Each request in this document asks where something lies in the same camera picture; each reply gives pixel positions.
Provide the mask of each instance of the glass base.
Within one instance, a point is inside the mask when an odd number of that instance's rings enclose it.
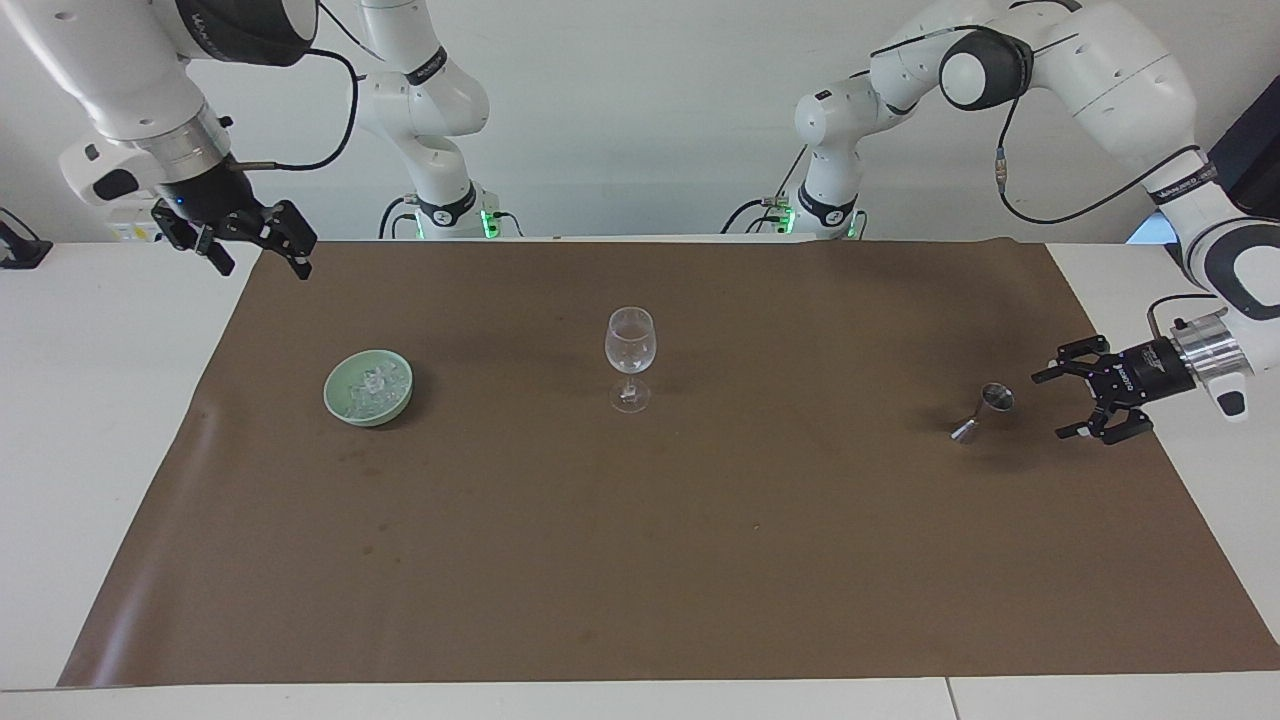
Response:
[[[653,392],[640,378],[622,378],[609,391],[609,400],[618,413],[640,413],[649,406],[650,397]]]

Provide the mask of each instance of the silver cup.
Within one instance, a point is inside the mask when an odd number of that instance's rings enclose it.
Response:
[[[951,439],[960,445],[970,445],[978,436],[978,425],[991,413],[1009,413],[1014,409],[1014,391],[1000,383],[988,383],[982,388],[978,409],[968,420],[951,430]]]

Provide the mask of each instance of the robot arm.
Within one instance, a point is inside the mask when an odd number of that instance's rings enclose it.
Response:
[[[956,26],[989,22],[987,0],[945,0],[911,18],[887,49],[872,55],[870,70],[806,95],[796,105],[796,132],[813,151],[809,172],[788,188],[795,232],[844,237],[854,220],[863,179],[858,142],[897,127],[938,86],[942,58]]]
[[[82,200],[152,191],[169,241],[223,274],[234,261],[218,241],[239,240],[307,277],[315,232],[288,201],[264,208],[233,169],[229,120],[210,109],[186,61],[291,65],[315,38],[315,0],[0,0],[0,9],[92,120],[95,132],[60,160]]]
[[[1179,320],[1170,337],[1123,352],[1111,354],[1101,337],[1060,348],[1036,382],[1083,377],[1094,410],[1059,434],[1124,441],[1152,428],[1144,404],[1194,389],[1197,382],[1228,420],[1245,420],[1245,378],[1280,363],[1280,223],[1247,217],[1215,182],[1216,170],[1194,143],[1196,96],[1176,59],[1114,3],[1015,4],[988,28],[943,56],[947,100],[977,110],[1016,100],[1030,87],[1057,95],[1098,145],[1142,173],[1143,187],[1178,234],[1187,277],[1226,302],[1222,311]],[[1001,195],[1006,177],[1000,150]]]
[[[1215,182],[1194,145],[1194,94],[1149,29],[1114,3],[1023,0],[993,13],[984,0],[943,0],[904,26],[870,65],[868,77],[800,102],[797,129],[814,145],[814,161],[795,193],[797,228],[842,234],[861,177],[858,140],[910,117],[934,87],[961,110],[1046,88],[1117,161],[1143,173],[1178,233],[1187,277],[1228,305],[1119,354],[1102,337],[1061,347],[1036,382],[1083,377],[1096,402],[1087,421],[1059,434],[1120,442],[1151,429],[1144,404],[1197,383],[1229,420],[1248,416],[1245,378],[1280,364],[1280,223],[1247,217]],[[996,177],[1004,196],[1004,149]]]
[[[449,58],[424,0],[357,0],[369,44],[387,72],[369,76],[360,124],[392,143],[413,182],[426,237],[498,234],[497,196],[474,182],[449,137],[480,132],[489,97]]]

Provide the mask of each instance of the brown tabletop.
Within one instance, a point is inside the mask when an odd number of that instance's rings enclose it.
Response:
[[[1088,395],[1028,377],[1092,333],[1010,241],[264,259],[61,684],[1280,669],[1155,437],[1055,438]],[[376,430],[321,402],[367,347],[419,382]]]

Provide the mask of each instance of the wine glass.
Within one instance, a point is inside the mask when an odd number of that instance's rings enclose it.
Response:
[[[626,377],[613,384],[609,400],[621,413],[640,413],[649,406],[652,392],[637,374],[653,365],[658,355],[658,334],[653,315],[644,307],[622,307],[609,316],[604,336],[604,355]]]

